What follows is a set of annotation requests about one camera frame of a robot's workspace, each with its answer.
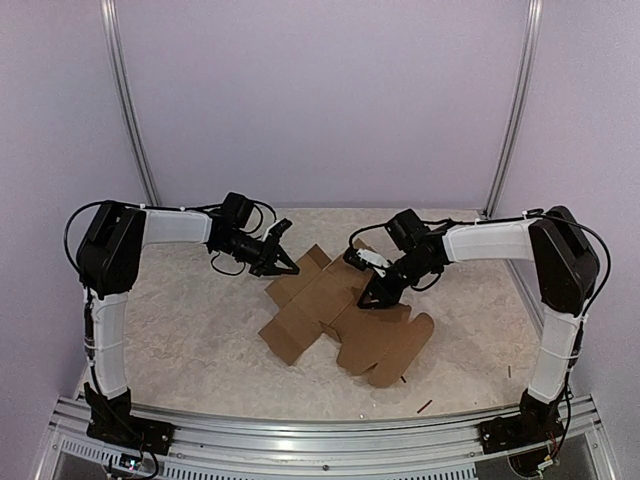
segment purple wall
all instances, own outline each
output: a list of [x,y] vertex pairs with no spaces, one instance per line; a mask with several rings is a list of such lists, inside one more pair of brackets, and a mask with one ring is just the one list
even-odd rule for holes
[[483,207],[528,2],[119,2],[164,201]]
[[[613,274],[574,383],[592,393],[623,478],[640,469],[640,4],[545,3],[532,88],[500,214],[565,204],[600,232]],[[523,268],[530,285],[536,281]]]
[[98,2],[1,3],[0,105],[0,476],[21,479],[84,363],[64,223],[87,201],[142,198]]

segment speckled tabletop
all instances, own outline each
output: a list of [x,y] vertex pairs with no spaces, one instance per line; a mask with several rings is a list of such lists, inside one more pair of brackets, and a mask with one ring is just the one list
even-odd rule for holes
[[[318,243],[339,255],[349,234],[397,210],[281,209],[293,221],[282,244],[293,258]],[[419,211],[424,219],[472,212]],[[384,231],[367,243],[395,258]],[[238,265],[220,258],[216,266]],[[126,371],[133,401],[190,412],[278,419],[380,419],[459,413],[517,403],[535,362],[538,338],[501,261],[446,268],[425,293],[403,302],[429,313],[435,333],[404,378],[375,389],[336,365],[339,345],[323,335],[293,367],[258,336],[277,312],[268,279],[225,277],[203,245],[153,245],[142,255],[126,321]]]

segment metal rail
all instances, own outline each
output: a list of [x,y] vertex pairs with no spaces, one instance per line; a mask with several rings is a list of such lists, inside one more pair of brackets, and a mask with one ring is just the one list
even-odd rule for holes
[[[566,414],[564,407],[560,410],[561,415]],[[590,397],[574,399],[572,410],[569,437],[599,428],[600,418]],[[345,479],[358,475],[404,479],[430,474],[438,479],[439,473],[445,478],[444,472],[459,472],[460,478],[467,478],[468,472],[468,478],[475,478],[476,462],[506,455],[482,453],[477,425],[516,412],[517,407],[509,407],[425,419],[289,422],[134,408],[136,415],[177,427],[169,454],[159,457],[161,476],[191,480],[216,476]],[[103,464],[109,456],[135,453],[86,437],[89,418],[84,401],[61,398],[51,418],[51,440],[44,453],[56,457],[62,450]],[[41,464],[44,467],[36,478],[49,480],[48,470],[55,461],[45,459]]]
[[107,38],[107,48],[109,50],[109,59],[113,70],[113,78],[116,83],[116,92],[120,100],[122,109],[122,117],[127,128],[127,135],[133,149],[133,156],[136,163],[136,169],[142,187],[150,205],[162,205],[158,189],[153,180],[151,168],[147,161],[147,156],[142,144],[138,119],[135,109],[133,108],[133,100],[129,90],[127,81],[127,70],[124,63],[124,54],[122,52],[122,42],[120,40],[120,30],[118,29],[118,14],[116,11],[115,0],[101,0],[100,6],[102,10],[102,22],[104,24],[104,33]]
[[527,27],[524,37],[524,45],[522,47],[522,56],[520,58],[520,68],[518,70],[518,80],[516,82],[516,91],[511,104],[511,113],[509,114],[509,123],[507,131],[502,142],[500,151],[500,159],[498,168],[493,177],[489,198],[484,209],[484,214],[491,218],[495,215],[500,201],[500,196],[504,190],[504,183],[507,178],[507,172],[516,140],[520,123],[522,122],[522,114],[524,112],[527,94],[529,92],[529,83],[533,72],[533,61],[535,58],[536,47],[538,45],[538,36],[540,31],[540,17],[542,14],[542,0],[529,0],[529,13],[527,16]]

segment debris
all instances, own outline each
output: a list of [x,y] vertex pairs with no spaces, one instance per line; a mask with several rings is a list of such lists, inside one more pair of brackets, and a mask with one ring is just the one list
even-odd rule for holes
[[417,413],[422,413],[422,411],[427,408],[429,405],[431,405],[431,402],[433,402],[433,400],[429,400],[427,403],[425,403],[422,407],[420,407],[420,410],[418,410]]

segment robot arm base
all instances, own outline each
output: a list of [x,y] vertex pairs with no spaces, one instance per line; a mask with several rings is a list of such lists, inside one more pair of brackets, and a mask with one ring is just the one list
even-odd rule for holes
[[558,413],[559,403],[557,399],[547,405],[525,391],[520,400],[520,413],[496,417],[478,426],[483,452],[490,454],[544,443],[551,435],[561,437],[564,428]]
[[166,456],[169,453],[175,427],[170,423],[131,415],[131,390],[107,400],[85,383],[84,395],[91,407],[87,436],[156,455]]

